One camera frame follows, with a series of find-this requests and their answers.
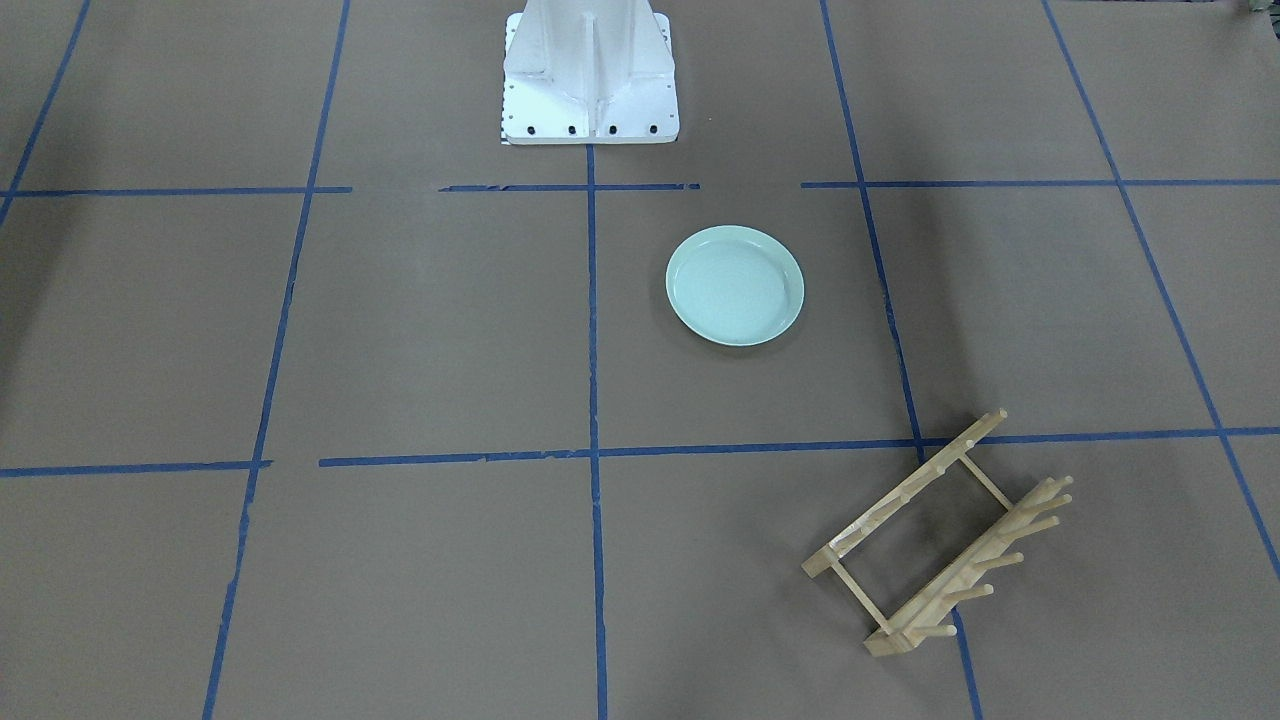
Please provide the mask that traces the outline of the pale green plate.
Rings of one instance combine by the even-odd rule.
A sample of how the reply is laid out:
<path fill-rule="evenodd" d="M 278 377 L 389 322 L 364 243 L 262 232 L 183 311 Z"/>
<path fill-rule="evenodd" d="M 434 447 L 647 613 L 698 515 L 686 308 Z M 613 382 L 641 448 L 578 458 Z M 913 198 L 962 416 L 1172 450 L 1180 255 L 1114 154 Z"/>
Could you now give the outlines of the pale green plate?
<path fill-rule="evenodd" d="M 803 269 L 763 231 L 713 225 L 672 252 L 664 287 L 675 315 L 695 334 L 726 347 L 751 347 L 788 331 L 805 304 Z"/>

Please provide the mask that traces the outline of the wooden dish rack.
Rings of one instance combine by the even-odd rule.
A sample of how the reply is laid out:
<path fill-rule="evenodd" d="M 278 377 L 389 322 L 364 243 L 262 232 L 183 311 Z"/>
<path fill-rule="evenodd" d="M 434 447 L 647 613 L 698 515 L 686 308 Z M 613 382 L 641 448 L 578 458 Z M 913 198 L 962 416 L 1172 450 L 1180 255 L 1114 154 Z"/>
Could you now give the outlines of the wooden dish rack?
<path fill-rule="evenodd" d="M 803 561 L 806 577 L 833 575 L 872 621 L 873 657 L 916 650 L 959 633 L 952 611 L 993 594 L 986 575 L 1024 561 L 1016 543 L 1059 525 L 1070 477 L 1048 477 L 1023 495 L 1001 489 L 974 457 L 1009 419 L 975 419 Z"/>

